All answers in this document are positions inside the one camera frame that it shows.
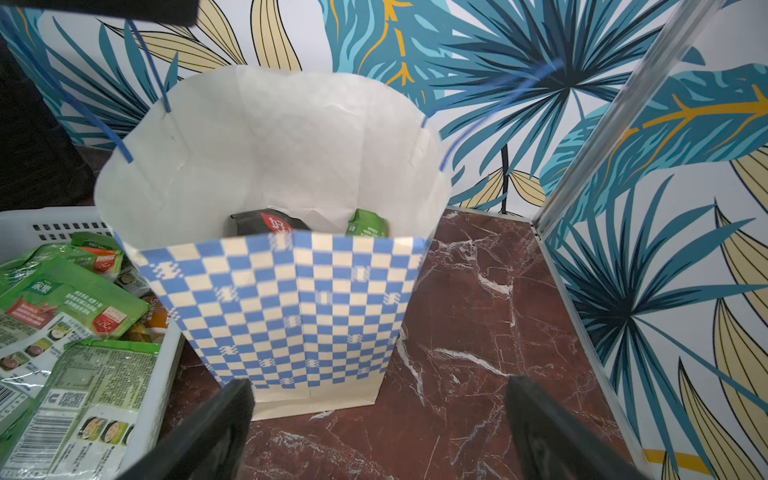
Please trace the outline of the large dark green condiment packet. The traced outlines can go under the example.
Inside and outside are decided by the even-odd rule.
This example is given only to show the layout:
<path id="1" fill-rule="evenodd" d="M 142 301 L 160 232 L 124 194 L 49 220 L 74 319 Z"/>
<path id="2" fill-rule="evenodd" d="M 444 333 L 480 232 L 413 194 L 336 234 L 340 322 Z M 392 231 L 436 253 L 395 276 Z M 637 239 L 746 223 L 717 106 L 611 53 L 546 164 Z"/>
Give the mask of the large dark green condiment packet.
<path id="1" fill-rule="evenodd" d="M 237 236 L 310 230 L 308 225 L 302 220 L 272 208 L 232 214 L 229 219 L 234 226 Z"/>

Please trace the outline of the blue checkered paper bag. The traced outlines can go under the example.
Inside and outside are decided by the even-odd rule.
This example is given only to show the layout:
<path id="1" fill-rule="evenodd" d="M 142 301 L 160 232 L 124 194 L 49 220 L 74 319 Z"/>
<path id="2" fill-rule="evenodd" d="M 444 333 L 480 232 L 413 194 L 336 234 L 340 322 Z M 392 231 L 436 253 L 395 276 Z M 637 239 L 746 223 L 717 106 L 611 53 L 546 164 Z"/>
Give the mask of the blue checkered paper bag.
<path id="1" fill-rule="evenodd" d="M 229 66 L 170 89 L 94 192 L 101 218 L 257 420 L 373 404 L 451 195 L 424 113 L 354 74 Z M 272 208 L 309 231 L 237 236 Z M 387 238 L 346 236 L 357 209 Z"/>

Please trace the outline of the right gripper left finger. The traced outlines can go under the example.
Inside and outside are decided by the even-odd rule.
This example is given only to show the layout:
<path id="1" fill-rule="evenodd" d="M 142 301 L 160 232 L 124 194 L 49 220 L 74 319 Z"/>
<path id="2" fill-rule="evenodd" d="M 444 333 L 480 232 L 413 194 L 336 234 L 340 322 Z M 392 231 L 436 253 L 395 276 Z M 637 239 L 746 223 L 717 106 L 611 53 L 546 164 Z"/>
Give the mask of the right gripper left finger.
<path id="1" fill-rule="evenodd" d="M 236 479 L 255 402 L 251 384 L 230 381 L 121 479 Z"/>

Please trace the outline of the white plastic perforated basket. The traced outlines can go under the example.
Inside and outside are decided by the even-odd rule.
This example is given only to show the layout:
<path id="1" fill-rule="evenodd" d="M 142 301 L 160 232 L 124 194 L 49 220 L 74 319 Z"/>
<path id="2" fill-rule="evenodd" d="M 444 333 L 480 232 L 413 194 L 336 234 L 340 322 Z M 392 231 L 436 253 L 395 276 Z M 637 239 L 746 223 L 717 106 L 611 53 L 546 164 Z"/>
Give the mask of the white plastic perforated basket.
<path id="1" fill-rule="evenodd" d="M 112 233 L 94 206 L 5 211 L 1 214 L 1 260 L 13 259 L 42 244 L 64 241 L 75 231 Z M 119 474 L 127 472 L 158 443 L 183 345 L 179 327 L 171 323 L 149 377 L 148 391 L 138 410 L 136 439 L 127 446 L 117 470 Z"/>

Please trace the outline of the light green condiment packet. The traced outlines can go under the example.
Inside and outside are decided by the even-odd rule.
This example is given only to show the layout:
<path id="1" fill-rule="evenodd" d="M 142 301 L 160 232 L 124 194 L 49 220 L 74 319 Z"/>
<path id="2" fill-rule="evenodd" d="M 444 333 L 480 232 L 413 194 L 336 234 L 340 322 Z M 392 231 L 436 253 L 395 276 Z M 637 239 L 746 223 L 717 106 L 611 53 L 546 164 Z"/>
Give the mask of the light green condiment packet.
<path id="1" fill-rule="evenodd" d="M 348 220 L 345 235 L 387 238 L 389 236 L 389 224 L 375 212 L 357 209 Z"/>

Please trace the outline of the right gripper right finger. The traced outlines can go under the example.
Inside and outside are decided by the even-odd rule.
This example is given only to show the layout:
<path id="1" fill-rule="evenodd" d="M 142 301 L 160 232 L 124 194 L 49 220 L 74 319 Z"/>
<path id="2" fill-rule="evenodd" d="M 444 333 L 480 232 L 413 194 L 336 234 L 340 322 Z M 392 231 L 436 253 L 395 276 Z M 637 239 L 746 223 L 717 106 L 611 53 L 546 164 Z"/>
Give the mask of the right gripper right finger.
<path id="1" fill-rule="evenodd" d="M 510 376 L 504 408 L 526 479 L 644 479 L 545 390 Z"/>

